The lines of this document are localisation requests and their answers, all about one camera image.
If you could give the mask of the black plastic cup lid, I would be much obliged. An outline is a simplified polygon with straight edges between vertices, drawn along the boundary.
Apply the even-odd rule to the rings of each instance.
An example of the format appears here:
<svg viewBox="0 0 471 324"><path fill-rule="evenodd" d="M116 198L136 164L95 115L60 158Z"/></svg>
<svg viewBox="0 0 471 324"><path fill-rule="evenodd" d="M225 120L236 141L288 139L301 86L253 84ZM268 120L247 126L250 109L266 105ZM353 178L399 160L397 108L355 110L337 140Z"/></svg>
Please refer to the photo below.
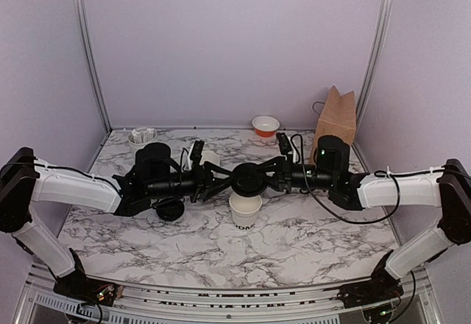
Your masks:
<svg viewBox="0 0 471 324"><path fill-rule="evenodd" d="M267 188L267 183L261 177L258 177L256 172L256 163L242 163L238 165L231 173L232 190L242 197L255 197L264 192Z"/></svg>

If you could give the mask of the white paper cup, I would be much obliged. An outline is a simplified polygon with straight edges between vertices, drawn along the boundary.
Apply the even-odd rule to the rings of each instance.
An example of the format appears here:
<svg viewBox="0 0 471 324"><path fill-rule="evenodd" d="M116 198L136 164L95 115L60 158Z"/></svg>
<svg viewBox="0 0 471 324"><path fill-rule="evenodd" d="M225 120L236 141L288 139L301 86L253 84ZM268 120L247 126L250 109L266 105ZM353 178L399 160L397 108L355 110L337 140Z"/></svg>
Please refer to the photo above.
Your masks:
<svg viewBox="0 0 471 324"><path fill-rule="evenodd" d="M249 230L255 224L263 205L261 196L242 197L235 192L230 195L229 206L234 225L239 230Z"/></svg>

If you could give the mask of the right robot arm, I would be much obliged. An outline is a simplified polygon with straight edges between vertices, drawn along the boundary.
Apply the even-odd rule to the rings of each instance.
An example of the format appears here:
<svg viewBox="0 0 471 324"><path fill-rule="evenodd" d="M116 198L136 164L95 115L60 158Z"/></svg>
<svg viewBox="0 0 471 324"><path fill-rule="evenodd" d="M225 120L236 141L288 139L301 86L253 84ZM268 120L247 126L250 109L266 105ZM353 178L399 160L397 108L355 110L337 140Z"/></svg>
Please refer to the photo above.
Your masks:
<svg viewBox="0 0 471 324"><path fill-rule="evenodd" d="M314 164L294 163L291 144L277 134L281 155L251 169L251 175L277 191L323 189L329 200L347 211L391 206L425 205L440 208L442 217L408 242L388 252L369 280L343 285L337 297L352 308L403 294L400 285L419 265L432 261L453 245L470 242L470 176L457 159L439 167L406 173L349 170L350 146L339 137L322 136Z"/></svg>

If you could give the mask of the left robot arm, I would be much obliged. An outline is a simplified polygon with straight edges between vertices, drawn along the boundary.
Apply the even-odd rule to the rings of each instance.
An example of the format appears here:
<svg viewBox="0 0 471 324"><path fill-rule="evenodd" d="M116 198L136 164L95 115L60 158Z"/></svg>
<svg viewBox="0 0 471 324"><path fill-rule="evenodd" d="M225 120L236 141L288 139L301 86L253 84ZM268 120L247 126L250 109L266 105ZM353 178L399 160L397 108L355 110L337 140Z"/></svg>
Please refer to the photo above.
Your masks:
<svg viewBox="0 0 471 324"><path fill-rule="evenodd" d="M51 165L22 147L1 168L1 232L10 234L38 257L54 278L54 291L76 299L105 303L116 298L118 285L89 278L77 253L65 248L30 208L53 202L131 217L153 208L163 221L179 219L184 199L205 201L234 183L235 172L202 159L202 141L191 148L189 169L171 157L171 148L151 143L138 150L124 176L92 176L67 166Z"/></svg>

